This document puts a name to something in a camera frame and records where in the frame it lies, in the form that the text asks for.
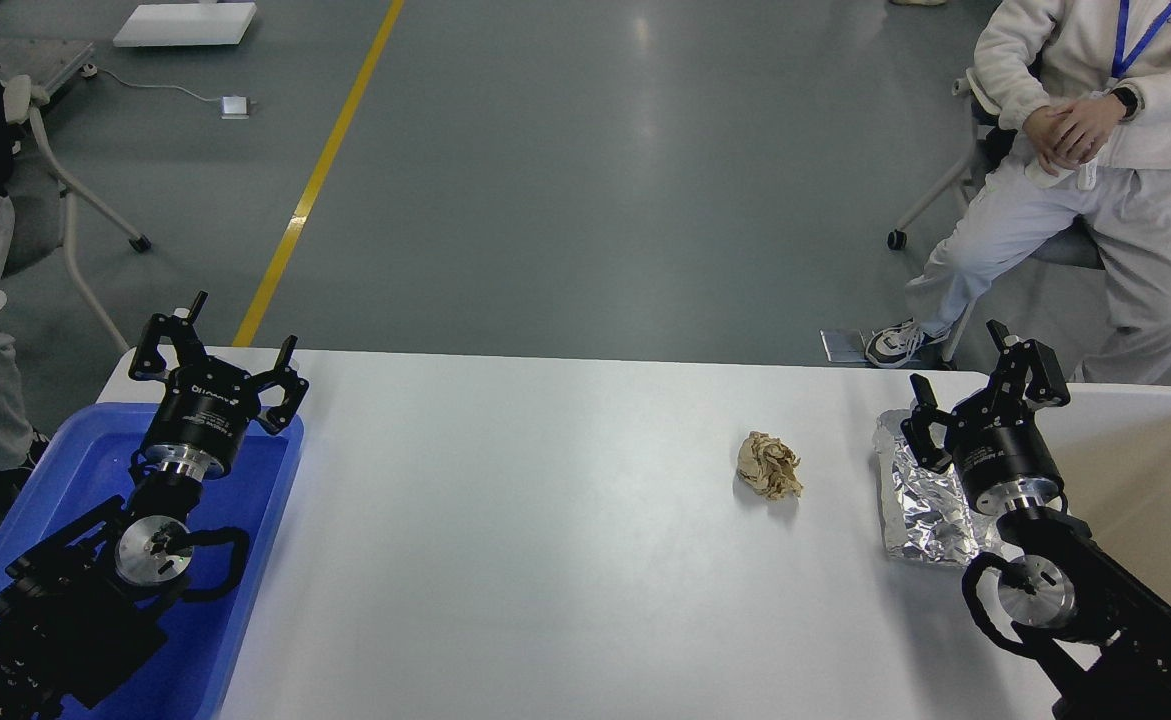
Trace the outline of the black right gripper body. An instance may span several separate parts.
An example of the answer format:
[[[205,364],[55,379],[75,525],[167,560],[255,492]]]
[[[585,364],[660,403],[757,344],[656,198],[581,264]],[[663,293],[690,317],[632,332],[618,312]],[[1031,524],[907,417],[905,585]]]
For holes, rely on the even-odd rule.
[[[1001,413],[979,402],[956,406],[947,451],[970,509],[987,517],[1050,505],[1064,482],[1028,409]]]

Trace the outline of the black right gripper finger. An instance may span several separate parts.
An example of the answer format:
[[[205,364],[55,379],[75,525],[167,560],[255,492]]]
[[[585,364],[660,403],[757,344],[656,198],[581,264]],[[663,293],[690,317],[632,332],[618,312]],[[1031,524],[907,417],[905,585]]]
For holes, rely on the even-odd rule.
[[[934,474],[945,474],[954,459],[943,445],[937,445],[933,427],[950,428],[956,416],[938,406],[927,377],[911,373],[910,384],[915,393],[915,405],[908,418],[900,421],[902,437],[919,468],[932,471]]]
[[[998,350],[987,386],[992,414],[1033,416],[1043,407],[1070,404],[1070,389],[1052,347],[1020,338],[997,320],[988,320],[986,329]]]

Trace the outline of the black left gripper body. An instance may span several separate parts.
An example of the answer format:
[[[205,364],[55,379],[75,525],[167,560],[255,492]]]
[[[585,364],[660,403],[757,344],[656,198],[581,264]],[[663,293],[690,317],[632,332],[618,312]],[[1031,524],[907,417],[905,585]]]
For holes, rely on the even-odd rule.
[[[193,476],[230,474],[251,421],[266,433],[280,432],[260,393],[271,382],[230,365],[219,357],[179,366],[169,373],[163,402],[141,443],[141,454],[155,464],[193,466]]]

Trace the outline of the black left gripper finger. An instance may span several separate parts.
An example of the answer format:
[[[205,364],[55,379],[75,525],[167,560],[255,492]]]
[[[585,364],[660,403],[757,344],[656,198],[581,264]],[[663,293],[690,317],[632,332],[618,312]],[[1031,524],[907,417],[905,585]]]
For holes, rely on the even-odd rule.
[[[255,396],[256,400],[266,389],[283,389],[282,402],[256,411],[256,423],[271,436],[278,436],[292,425],[306,393],[309,392],[309,380],[301,377],[297,370],[292,366],[292,357],[296,345],[296,334],[289,334],[282,347],[279,348],[278,359],[275,359],[273,368],[265,370],[265,372],[253,373],[248,378],[249,393]]]
[[[193,373],[210,368],[210,356],[196,332],[196,318],[207,300],[207,292],[197,292],[187,314],[155,313],[143,327],[141,342],[133,347],[133,359],[128,375],[132,380],[170,383],[179,372]],[[174,348],[178,364],[169,369],[160,355],[160,341],[169,340]]]

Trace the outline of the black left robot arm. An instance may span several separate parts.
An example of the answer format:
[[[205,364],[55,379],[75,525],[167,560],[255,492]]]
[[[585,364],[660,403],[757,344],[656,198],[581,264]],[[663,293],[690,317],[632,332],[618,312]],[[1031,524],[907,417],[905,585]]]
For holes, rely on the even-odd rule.
[[[213,716],[300,455],[296,337],[259,373],[155,314],[146,405],[74,416],[0,524],[0,719]]]

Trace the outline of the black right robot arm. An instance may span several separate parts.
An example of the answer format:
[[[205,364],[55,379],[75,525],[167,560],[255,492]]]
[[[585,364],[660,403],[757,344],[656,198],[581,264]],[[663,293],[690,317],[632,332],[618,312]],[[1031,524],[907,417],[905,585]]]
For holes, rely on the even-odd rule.
[[[970,509],[1020,550],[968,562],[968,613],[997,647],[1036,661],[1059,692],[1056,719],[1171,719],[1171,605],[1053,507],[1064,480],[1036,413],[1070,402],[1055,351],[997,320],[986,327],[998,350],[987,386],[945,411],[915,373],[900,424],[917,464],[956,469]]]

